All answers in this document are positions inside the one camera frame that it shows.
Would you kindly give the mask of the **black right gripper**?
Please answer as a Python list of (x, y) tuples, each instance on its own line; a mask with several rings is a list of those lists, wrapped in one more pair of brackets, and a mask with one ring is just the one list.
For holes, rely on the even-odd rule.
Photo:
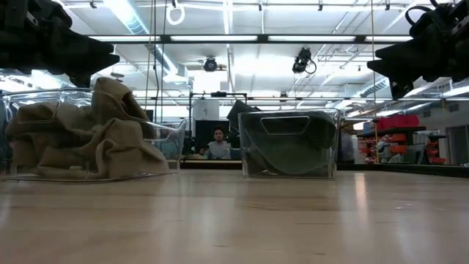
[(469, 0), (456, 4), (429, 0), (433, 8), (414, 6), (405, 12), (413, 40), (381, 48), (367, 67), (393, 82), (394, 100), (413, 90), (419, 78), (434, 81), (469, 78)]

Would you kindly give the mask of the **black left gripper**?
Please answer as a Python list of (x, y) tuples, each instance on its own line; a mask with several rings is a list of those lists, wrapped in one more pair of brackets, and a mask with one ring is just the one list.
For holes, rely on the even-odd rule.
[(72, 26), (71, 17), (56, 1), (0, 0), (0, 68), (47, 69), (72, 76), (77, 87), (90, 87), (90, 75), (119, 62), (109, 43), (88, 37), (51, 41), (56, 24)]

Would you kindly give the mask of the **beige cap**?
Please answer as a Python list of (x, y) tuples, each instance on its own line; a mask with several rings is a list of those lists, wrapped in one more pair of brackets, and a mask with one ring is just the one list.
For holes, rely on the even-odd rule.
[(111, 78), (98, 78), (91, 113), (99, 125), (94, 135), (99, 172), (110, 178), (170, 172), (163, 153), (150, 142), (157, 131), (130, 88)]
[(6, 127), (15, 164), (50, 177), (95, 165), (97, 123), (90, 106), (45, 102), (22, 106)]

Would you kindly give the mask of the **dark green cap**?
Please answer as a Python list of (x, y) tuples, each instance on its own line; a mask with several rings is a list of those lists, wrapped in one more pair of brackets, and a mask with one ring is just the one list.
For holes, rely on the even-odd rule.
[[(260, 128), (246, 129), (243, 118), (248, 115), (259, 119)], [(336, 124), (325, 111), (257, 111), (240, 115), (241, 144), (251, 139), (272, 139), (275, 136), (300, 136), (305, 139), (336, 138)]]
[(249, 176), (328, 178), (334, 170), (336, 151), (336, 138), (251, 139), (243, 147), (243, 169)]

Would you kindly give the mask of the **shelf with red bins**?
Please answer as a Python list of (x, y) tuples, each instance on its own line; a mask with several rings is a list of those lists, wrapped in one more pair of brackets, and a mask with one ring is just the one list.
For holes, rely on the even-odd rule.
[(381, 117), (363, 126), (358, 150), (365, 164), (444, 165), (445, 136), (420, 124), (416, 114)]

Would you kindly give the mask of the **clear plastic bin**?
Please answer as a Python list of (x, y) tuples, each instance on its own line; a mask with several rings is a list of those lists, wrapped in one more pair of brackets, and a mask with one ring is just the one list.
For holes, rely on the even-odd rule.
[(244, 112), (238, 122), (246, 177), (335, 177), (338, 109)]
[[(0, 95), (0, 179), (85, 183), (159, 176), (137, 173), (128, 177), (110, 178), (98, 171), (95, 160), (95, 165), (91, 169), (60, 169), (47, 177), (38, 173), (36, 169), (20, 166), (13, 162), (12, 148), (6, 137), (6, 127), (20, 107), (45, 102), (71, 103), (77, 106), (91, 107), (92, 93), (93, 90), (90, 89), (52, 89)], [(154, 123), (149, 120), (149, 123), (155, 127), (158, 134), (157, 138), (150, 142), (163, 153), (169, 164), (170, 172), (162, 175), (171, 174), (179, 168), (186, 122)]]

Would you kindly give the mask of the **white box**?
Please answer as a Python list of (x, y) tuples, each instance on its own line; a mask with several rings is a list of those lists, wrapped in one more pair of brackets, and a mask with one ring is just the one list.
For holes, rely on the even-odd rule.
[(220, 103), (218, 100), (198, 100), (193, 104), (192, 113), (195, 120), (218, 120)]

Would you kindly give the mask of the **person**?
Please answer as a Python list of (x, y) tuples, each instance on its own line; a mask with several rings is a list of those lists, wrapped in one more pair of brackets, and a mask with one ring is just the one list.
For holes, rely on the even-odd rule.
[(213, 140), (201, 148), (199, 154), (207, 156), (208, 159), (230, 159), (230, 148), (230, 143), (224, 139), (222, 127), (216, 127), (213, 131)]

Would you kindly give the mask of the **dark tilted panel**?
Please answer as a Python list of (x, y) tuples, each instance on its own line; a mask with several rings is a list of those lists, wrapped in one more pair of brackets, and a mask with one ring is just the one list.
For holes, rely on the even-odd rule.
[[(230, 128), (234, 131), (239, 132), (239, 120), (238, 120), (238, 115), (242, 113), (248, 113), (248, 112), (256, 112), (260, 111), (259, 108), (256, 106), (249, 106), (248, 104), (244, 103), (241, 100), (236, 100), (235, 104), (231, 108), (230, 112), (227, 115), (227, 119), (230, 124)], [(255, 116), (253, 115), (248, 115), (243, 118), (243, 124), (246, 129), (250, 130), (257, 130), (260, 128), (259, 124), (259, 119), (256, 119)]]

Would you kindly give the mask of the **black aluminium table frame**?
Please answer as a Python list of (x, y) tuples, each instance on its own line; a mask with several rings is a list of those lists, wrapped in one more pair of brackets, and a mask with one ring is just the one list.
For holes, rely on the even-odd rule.
[[(242, 161), (188, 160), (180, 163), (181, 169), (231, 169), (241, 170)], [(338, 171), (378, 171), (417, 175), (435, 175), (469, 179), (469, 166), (410, 165), (410, 164), (337, 164)]]

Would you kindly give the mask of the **black overhead frame beam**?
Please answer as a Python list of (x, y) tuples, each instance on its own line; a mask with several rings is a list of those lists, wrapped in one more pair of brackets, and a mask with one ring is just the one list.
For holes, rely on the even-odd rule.
[(90, 38), (111, 44), (268, 44), (268, 43), (308, 43), (308, 44), (396, 44), (411, 40), (406, 35), (334, 35), (334, 34), (210, 34), (210, 35), (89, 35)]

